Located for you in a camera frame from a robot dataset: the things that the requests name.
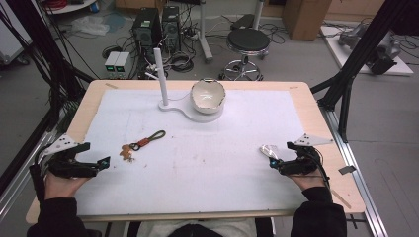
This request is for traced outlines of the black foot pedal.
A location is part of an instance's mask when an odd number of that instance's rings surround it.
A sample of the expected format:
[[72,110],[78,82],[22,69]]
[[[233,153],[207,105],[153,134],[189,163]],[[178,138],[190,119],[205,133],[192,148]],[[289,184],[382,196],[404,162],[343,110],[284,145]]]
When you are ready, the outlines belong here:
[[246,14],[230,25],[232,31],[238,29],[249,29],[253,27],[254,15]]

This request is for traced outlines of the white ceramic bowl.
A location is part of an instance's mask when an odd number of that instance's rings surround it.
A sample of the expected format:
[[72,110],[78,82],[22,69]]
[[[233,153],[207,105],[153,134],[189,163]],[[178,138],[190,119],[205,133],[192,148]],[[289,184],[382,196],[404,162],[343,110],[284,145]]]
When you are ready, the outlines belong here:
[[202,79],[196,82],[190,92],[194,109],[205,115],[212,115],[221,111],[225,97],[226,92],[223,85],[210,79]]

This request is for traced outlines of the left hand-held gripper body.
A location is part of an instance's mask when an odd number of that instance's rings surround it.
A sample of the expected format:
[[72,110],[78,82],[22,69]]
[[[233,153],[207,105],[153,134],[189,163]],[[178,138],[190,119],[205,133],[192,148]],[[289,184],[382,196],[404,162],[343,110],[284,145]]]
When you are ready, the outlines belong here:
[[100,172],[96,163],[79,162],[76,160],[75,147],[79,142],[73,140],[66,133],[60,135],[43,152],[47,158],[45,167],[53,175],[60,178],[93,178]]

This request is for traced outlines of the aluminium rail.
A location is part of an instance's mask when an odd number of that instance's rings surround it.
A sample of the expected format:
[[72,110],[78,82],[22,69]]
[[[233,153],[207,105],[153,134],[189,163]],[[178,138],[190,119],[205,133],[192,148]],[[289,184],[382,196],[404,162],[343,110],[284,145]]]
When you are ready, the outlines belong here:
[[324,109],[320,110],[322,115],[329,126],[329,129],[333,135],[335,143],[337,144],[341,155],[345,163],[348,166],[354,166],[355,171],[352,172],[355,184],[360,192],[360,195],[364,201],[366,210],[364,211],[365,220],[368,223],[372,235],[374,237],[388,237],[388,233],[385,226],[379,216],[374,200],[368,190],[367,184],[364,177],[359,169],[355,155],[348,143],[344,142],[344,139],[338,132],[338,118],[334,112],[327,112]]
[[29,167],[34,163],[37,153],[58,136],[56,132],[45,132],[38,139],[30,138],[16,156],[18,163],[12,162],[12,168],[7,168],[7,175],[0,178],[0,222],[7,217],[31,180]]

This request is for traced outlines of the slim black computer tower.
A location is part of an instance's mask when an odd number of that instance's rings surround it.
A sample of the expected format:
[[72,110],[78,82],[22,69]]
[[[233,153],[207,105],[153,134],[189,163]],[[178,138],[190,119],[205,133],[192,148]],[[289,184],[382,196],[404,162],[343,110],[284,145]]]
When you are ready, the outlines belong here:
[[179,7],[165,6],[161,24],[166,51],[170,53],[179,51],[181,49]]

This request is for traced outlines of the black round stool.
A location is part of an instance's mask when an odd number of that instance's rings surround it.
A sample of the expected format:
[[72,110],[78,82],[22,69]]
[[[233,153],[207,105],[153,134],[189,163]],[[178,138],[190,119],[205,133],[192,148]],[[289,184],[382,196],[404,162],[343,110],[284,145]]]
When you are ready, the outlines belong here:
[[261,31],[254,29],[237,29],[231,31],[226,39],[227,47],[241,55],[240,59],[227,63],[218,75],[219,80],[262,81],[263,74],[257,64],[249,57],[264,59],[268,54],[269,38]]

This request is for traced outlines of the gingerbread charm keychain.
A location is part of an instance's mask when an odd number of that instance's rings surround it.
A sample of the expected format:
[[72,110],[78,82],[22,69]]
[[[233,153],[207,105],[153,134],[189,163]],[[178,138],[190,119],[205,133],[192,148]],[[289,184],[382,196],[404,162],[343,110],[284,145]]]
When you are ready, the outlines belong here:
[[123,157],[124,161],[132,162],[134,160],[134,157],[132,156],[132,153],[134,151],[138,151],[142,147],[146,146],[151,141],[160,139],[166,135],[165,130],[158,130],[155,133],[153,133],[151,136],[144,137],[137,142],[124,144],[122,146],[122,150],[120,152],[120,155]]

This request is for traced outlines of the person's left hand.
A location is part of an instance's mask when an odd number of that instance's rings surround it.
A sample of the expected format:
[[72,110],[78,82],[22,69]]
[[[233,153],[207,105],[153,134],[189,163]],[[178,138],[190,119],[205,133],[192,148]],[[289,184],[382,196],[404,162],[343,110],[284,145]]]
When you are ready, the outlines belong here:
[[73,198],[76,192],[88,181],[89,178],[60,178],[48,172],[44,179],[44,198]]

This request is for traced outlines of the brown cardboard box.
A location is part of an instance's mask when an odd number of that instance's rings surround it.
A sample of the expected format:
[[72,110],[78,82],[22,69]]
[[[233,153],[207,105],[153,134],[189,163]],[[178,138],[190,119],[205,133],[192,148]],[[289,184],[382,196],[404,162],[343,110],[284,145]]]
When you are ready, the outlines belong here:
[[282,20],[291,40],[313,41],[332,0],[287,0]]

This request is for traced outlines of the large black computer tower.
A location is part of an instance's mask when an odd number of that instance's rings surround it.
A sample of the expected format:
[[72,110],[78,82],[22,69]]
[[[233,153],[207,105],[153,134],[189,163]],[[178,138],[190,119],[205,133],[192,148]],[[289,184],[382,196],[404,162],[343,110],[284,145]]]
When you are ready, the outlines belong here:
[[139,62],[145,64],[150,61],[153,49],[162,40],[159,11],[157,8],[141,8],[131,27]]

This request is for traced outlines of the shiny silver metal piece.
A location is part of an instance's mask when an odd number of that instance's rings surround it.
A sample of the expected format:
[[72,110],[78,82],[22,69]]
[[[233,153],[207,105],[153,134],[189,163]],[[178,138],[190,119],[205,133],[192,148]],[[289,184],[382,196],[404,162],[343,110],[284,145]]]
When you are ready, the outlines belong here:
[[268,158],[273,158],[278,160],[279,157],[277,155],[278,149],[275,145],[262,145],[259,150]]

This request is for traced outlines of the person's torso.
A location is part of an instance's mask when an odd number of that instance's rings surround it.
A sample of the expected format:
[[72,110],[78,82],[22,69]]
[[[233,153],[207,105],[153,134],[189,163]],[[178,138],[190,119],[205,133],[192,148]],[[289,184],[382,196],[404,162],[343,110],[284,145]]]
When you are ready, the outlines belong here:
[[271,217],[134,221],[126,237],[275,237]]

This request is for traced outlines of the white bench power supply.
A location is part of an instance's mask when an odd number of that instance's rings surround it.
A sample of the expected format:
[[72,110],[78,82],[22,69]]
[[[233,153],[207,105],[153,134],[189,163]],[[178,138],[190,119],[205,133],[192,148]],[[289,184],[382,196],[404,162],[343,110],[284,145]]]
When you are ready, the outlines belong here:
[[131,57],[129,52],[120,52],[117,61],[115,62],[115,69],[117,77],[120,79],[127,79],[132,68]]
[[120,54],[117,51],[112,51],[105,62],[105,68],[110,79],[113,79],[116,76],[117,70],[115,64],[119,58],[119,55]]

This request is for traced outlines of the white stand with post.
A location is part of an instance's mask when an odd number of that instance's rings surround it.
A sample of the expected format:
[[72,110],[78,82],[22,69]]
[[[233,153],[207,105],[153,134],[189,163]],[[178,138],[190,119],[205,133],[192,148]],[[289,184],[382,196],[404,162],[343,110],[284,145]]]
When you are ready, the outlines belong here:
[[194,109],[191,98],[190,98],[190,91],[187,93],[186,96],[184,96],[182,99],[170,99],[168,97],[168,90],[166,86],[166,76],[164,73],[163,68],[163,61],[162,61],[162,55],[161,50],[158,47],[155,47],[153,49],[155,61],[156,61],[156,71],[157,76],[153,76],[150,73],[147,73],[147,76],[156,78],[160,85],[160,91],[162,100],[159,102],[158,107],[163,112],[169,112],[169,111],[176,111],[181,114],[183,114],[187,119],[194,121],[194,122],[200,122],[200,123],[207,123],[212,122],[218,119],[222,113],[223,109],[219,111],[218,113],[212,114],[212,115],[205,115],[197,110]]

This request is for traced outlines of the white floor board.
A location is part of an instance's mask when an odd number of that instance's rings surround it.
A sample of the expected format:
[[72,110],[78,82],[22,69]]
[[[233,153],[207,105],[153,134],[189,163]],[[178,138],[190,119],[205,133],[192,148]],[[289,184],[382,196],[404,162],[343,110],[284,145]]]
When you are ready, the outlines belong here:
[[[352,50],[346,45],[340,45],[338,39],[340,36],[340,31],[334,27],[321,27],[321,32],[325,35],[325,41],[328,44],[330,51],[332,52],[338,66],[343,67],[347,61]],[[394,58],[396,64],[389,68],[385,75],[394,75],[394,76],[410,76],[414,72],[404,63],[398,56]]]

